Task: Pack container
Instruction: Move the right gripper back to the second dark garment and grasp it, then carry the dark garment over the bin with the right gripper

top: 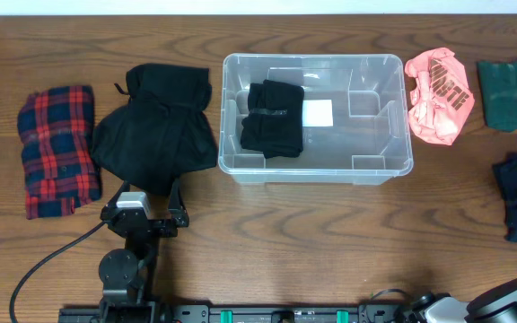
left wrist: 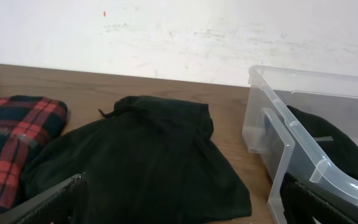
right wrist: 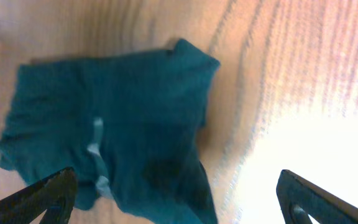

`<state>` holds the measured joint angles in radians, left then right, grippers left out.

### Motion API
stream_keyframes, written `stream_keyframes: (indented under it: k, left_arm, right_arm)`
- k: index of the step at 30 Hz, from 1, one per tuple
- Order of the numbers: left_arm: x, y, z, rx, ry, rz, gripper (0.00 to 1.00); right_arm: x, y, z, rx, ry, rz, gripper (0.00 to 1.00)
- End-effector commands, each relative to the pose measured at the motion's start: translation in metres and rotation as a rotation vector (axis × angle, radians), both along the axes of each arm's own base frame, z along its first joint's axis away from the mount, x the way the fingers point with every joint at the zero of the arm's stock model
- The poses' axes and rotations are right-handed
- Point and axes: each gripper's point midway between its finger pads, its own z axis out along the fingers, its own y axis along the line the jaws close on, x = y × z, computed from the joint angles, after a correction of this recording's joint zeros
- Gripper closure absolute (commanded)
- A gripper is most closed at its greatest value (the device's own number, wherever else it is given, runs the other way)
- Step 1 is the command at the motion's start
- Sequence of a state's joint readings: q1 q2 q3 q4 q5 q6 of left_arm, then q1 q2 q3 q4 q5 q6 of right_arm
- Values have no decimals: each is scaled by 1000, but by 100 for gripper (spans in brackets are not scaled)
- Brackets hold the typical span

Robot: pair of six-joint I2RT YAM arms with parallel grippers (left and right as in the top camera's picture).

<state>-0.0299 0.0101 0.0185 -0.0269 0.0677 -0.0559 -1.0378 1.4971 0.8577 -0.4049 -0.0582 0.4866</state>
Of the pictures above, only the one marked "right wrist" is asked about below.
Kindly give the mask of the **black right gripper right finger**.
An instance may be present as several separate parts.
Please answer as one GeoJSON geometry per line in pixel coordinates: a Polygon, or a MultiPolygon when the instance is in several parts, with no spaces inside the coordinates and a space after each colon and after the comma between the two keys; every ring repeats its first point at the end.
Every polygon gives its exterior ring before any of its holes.
{"type": "Polygon", "coordinates": [[[290,170],[281,171],[276,194],[286,224],[358,224],[357,207],[290,170]]]}

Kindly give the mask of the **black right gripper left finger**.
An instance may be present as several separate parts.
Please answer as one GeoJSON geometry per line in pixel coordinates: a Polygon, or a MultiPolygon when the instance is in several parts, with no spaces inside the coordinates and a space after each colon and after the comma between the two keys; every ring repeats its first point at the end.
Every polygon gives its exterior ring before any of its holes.
{"type": "Polygon", "coordinates": [[[75,171],[66,167],[2,200],[0,223],[67,224],[77,191],[75,171]]]}

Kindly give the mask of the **dark navy shirt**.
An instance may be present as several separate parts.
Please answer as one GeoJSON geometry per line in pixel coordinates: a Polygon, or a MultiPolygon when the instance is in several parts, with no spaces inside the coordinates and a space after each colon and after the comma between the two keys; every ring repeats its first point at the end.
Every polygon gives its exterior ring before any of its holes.
{"type": "Polygon", "coordinates": [[[80,210],[105,197],[154,223],[216,223],[196,133],[218,68],[183,39],[171,50],[21,65],[0,166],[29,185],[72,167],[80,210]]]}

